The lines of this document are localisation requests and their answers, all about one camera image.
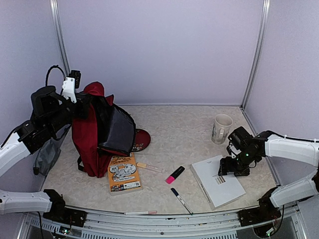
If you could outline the white book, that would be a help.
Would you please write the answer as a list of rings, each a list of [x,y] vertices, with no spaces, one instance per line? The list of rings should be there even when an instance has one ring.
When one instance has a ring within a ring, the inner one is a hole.
[[[246,194],[234,174],[218,175],[221,159],[222,155],[218,155],[190,166],[211,209],[227,205]]]

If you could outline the red student backpack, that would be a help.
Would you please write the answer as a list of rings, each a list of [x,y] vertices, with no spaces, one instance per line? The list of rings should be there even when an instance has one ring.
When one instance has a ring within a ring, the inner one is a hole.
[[[101,178],[113,156],[129,156],[136,136],[136,124],[124,109],[114,103],[114,95],[105,96],[100,82],[87,85],[82,92],[91,95],[86,119],[72,116],[72,140],[79,158],[79,170]]]

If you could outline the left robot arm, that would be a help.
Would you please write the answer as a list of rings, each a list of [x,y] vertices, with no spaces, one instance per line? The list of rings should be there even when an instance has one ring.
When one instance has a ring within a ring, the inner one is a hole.
[[[41,149],[75,116],[81,116],[84,95],[54,86],[45,86],[31,95],[31,118],[11,131],[0,147],[0,173],[4,175],[21,160]],[[53,189],[39,192],[0,192],[0,213],[42,212],[43,217],[69,226],[83,227],[87,213],[66,206],[63,197]]]

